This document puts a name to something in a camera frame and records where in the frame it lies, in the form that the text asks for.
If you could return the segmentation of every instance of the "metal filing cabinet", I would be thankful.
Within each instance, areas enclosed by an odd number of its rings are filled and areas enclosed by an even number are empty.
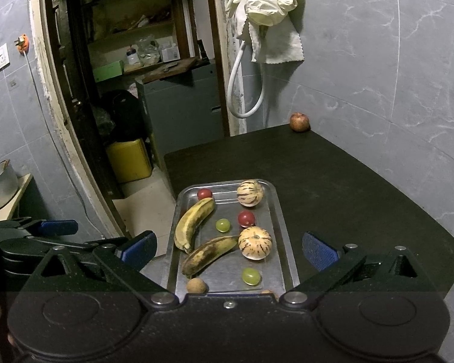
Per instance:
[[[223,138],[215,64],[142,84],[137,82],[143,118],[161,169],[163,156]]]

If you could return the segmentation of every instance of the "metal bolt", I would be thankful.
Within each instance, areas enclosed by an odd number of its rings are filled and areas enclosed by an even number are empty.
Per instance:
[[[226,309],[234,308],[236,305],[237,305],[236,302],[232,302],[232,301],[224,302],[224,307]]]
[[[298,291],[288,292],[284,294],[283,298],[289,304],[302,304],[308,300],[308,296],[305,293]]]
[[[175,295],[170,292],[156,292],[151,295],[151,301],[159,306],[171,304],[175,301]]]

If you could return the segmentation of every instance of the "metal pot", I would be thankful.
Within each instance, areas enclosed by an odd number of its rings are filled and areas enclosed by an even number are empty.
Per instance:
[[[5,206],[19,189],[17,175],[10,160],[0,162],[0,208]]]

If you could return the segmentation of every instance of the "floor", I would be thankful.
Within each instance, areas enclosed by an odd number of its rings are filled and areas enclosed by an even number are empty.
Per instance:
[[[114,205],[133,236],[152,230],[158,241],[156,256],[166,253],[175,199],[168,188],[165,174],[154,167],[149,178],[125,183],[125,199],[114,200]]]

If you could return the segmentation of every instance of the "banana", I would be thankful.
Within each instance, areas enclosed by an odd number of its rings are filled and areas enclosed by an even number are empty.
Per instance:
[[[175,229],[175,246],[186,253],[191,253],[193,247],[190,242],[195,229],[210,213],[212,213],[214,208],[215,201],[213,198],[201,199],[189,208],[182,218],[180,218]]]
[[[209,240],[192,252],[182,264],[182,274],[191,277],[237,245],[238,236],[221,236]]]

